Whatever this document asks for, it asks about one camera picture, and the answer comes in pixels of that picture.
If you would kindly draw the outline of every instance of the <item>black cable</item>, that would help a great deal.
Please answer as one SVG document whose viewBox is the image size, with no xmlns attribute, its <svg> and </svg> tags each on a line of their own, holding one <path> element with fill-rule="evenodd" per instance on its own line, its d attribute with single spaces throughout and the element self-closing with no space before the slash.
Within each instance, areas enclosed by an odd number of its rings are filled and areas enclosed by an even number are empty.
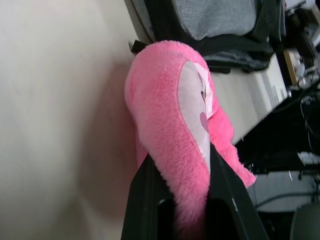
<svg viewBox="0 0 320 240">
<path fill-rule="evenodd" d="M 319 136 L 318 134 L 316 134 L 316 133 L 311 129 L 311 127 L 309 126 L 309 124 L 308 124 L 308 118 L 306 118 L 306 120 L 305 120 L 305 126 L 306 126 L 306 128 L 307 128 L 307 131 L 309 131 L 309 132 L 312 134 L 312 136 L 314 136 L 317 140 L 320 140 L 320 136 Z"/>
<path fill-rule="evenodd" d="M 255 206 L 256 206 L 256 209 L 258 209 L 258 211 L 259 211 L 259 206 L 258 206 L 258 200 L 257 200 L 257 196 L 256 196 L 255 185 L 256 185 L 256 183 L 253 184 L 253 193 L 254 193 L 254 198 L 255 198 Z"/>
<path fill-rule="evenodd" d="M 313 147 L 311 146 L 310 134 L 309 134 L 308 127 L 307 127 L 307 121 L 304 121 L 304 123 L 305 123 L 306 132 L 308 133 L 308 143 L 309 143 L 309 147 L 310 147 L 311 152 L 314 153 L 315 150 L 314 150 Z"/>
<path fill-rule="evenodd" d="M 314 88 L 317 88 L 317 86 L 320 84 L 320 79 L 318 79 L 317 81 L 315 81 L 315 83 L 311 84 L 310 87 L 302 90 L 301 94 L 295 99 L 293 100 L 292 102 L 288 103 L 287 105 L 279 108 L 279 109 L 275 109 L 272 111 L 273 114 L 277 114 L 277 113 L 280 113 L 290 107 L 292 107 L 296 102 L 299 102 L 301 101 L 301 99 L 304 97 L 305 94 L 307 94 L 308 92 L 310 92 L 311 90 L 313 90 Z"/>
<path fill-rule="evenodd" d="M 285 194 L 279 194 L 273 197 L 268 198 L 267 200 L 264 200 L 260 202 L 259 204 L 255 205 L 255 208 L 258 209 L 263 205 L 266 205 L 274 200 L 281 199 L 281 198 L 288 198 L 288 197 L 302 197 L 302 196 L 313 196 L 314 192 L 294 192 L 294 193 L 285 193 Z"/>
</svg>

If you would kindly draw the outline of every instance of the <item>pink plush toy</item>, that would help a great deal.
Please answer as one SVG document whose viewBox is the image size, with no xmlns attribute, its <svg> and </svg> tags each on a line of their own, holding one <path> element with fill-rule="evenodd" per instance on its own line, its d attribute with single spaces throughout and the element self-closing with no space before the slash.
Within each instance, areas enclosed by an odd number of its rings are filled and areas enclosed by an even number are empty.
<svg viewBox="0 0 320 240">
<path fill-rule="evenodd" d="M 136 125 L 138 166 L 149 153 L 174 196 L 176 233 L 180 239 L 200 239 L 210 142 L 246 187 L 256 179 L 239 162 L 231 143 L 234 130 L 219 106 L 205 60 L 176 41 L 147 46 L 132 63 L 125 101 Z"/>
</svg>

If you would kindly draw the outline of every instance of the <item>pink fur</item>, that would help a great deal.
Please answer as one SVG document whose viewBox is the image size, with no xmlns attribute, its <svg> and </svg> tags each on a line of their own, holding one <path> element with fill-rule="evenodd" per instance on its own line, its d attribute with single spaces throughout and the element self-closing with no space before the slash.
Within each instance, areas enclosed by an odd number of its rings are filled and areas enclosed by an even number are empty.
<svg viewBox="0 0 320 240">
<path fill-rule="evenodd" d="M 187 61 L 207 69 L 214 93 L 208 66 L 200 54 L 185 44 L 162 41 L 136 56 L 125 83 L 125 101 L 137 128 L 138 166 L 149 153 L 174 195 L 179 237 L 200 239 L 210 173 L 180 111 L 177 91 Z M 231 144 L 233 127 L 217 98 L 213 98 L 214 114 L 208 120 L 210 141 L 248 187 L 255 177 L 239 162 Z"/>
</svg>

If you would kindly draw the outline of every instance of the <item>cable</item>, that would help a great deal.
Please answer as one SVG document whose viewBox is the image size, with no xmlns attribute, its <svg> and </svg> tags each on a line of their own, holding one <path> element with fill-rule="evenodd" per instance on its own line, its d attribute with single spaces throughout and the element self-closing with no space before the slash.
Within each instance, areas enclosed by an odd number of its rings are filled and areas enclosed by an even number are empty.
<svg viewBox="0 0 320 240">
<path fill-rule="evenodd" d="M 255 205 L 255 208 L 258 209 L 263 205 L 266 205 L 274 200 L 281 199 L 281 198 L 313 196 L 314 194 L 315 194 L 314 192 L 294 192 L 294 193 L 279 194 L 279 195 L 270 197 L 267 200 L 260 202 L 259 204 Z"/>
<path fill-rule="evenodd" d="M 312 136 L 314 136 L 317 140 L 320 140 L 320 136 L 318 134 L 316 134 L 311 127 L 308 124 L 308 118 L 306 118 L 305 120 L 305 127 L 307 128 L 308 132 L 310 132 L 312 134 Z"/>
<path fill-rule="evenodd" d="M 313 147 L 311 146 L 311 142 L 310 142 L 310 134 L 309 134 L 309 131 L 308 129 L 306 130 L 306 132 L 308 133 L 308 143 L 309 143 L 309 147 L 310 147 L 310 150 L 312 153 L 315 153 L 315 150 L 313 149 Z"/>
<path fill-rule="evenodd" d="M 300 101 L 300 110 L 301 110 L 301 114 L 302 114 L 303 119 L 305 119 L 304 111 L 302 111 L 302 99 Z"/>
<path fill-rule="evenodd" d="M 260 211 L 259 206 L 258 206 L 257 196 L 256 196 L 255 185 L 256 185 L 256 183 L 253 184 L 253 193 L 254 193 L 254 198 L 255 198 L 255 208 L 258 209 L 258 211 Z"/>
<path fill-rule="evenodd" d="M 305 88 L 302 88 L 302 86 L 301 86 L 301 82 L 302 82 L 303 80 L 305 81 L 305 84 L 308 84 L 308 85 L 310 86 L 310 85 L 312 84 L 313 80 L 314 80 L 314 76 L 313 76 L 313 75 L 312 75 L 312 76 L 307 75 L 307 76 L 305 76 L 305 77 L 303 77 L 303 78 L 300 78 L 300 79 L 298 80 L 298 82 L 296 83 L 296 85 L 297 85 L 298 88 L 301 89 L 301 90 L 305 89 Z"/>
<path fill-rule="evenodd" d="M 293 100 L 292 102 L 288 103 L 287 105 L 279 108 L 279 109 L 275 109 L 272 111 L 273 114 L 277 114 L 277 113 L 280 113 L 290 107 L 292 107 L 295 103 L 301 101 L 301 99 L 304 97 L 304 95 L 308 92 L 310 92 L 311 90 L 313 90 L 314 88 L 316 88 L 318 85 L 320 84 L 320 79 L 318 79 L 317 81 L 315 81 L 313 84 L 311 84 L 310 87 L 302 90 L 301 94 L 295 99 Z"/>
</svg>

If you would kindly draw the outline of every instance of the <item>white desk surface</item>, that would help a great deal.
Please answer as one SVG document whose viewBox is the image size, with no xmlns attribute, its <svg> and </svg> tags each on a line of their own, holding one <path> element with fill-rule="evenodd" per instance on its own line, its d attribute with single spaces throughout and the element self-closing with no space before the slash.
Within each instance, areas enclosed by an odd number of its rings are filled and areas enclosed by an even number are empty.
<svg viewBox="0 0 320 240">
<path fill-rule="evenodd" d="M 122 0 L 0 1 L 0 239 L 120 239 L 137 169 L 131 18 Z M 214 77 L 236 138 L 261 117 L 248 76 Z"/>
</svg>

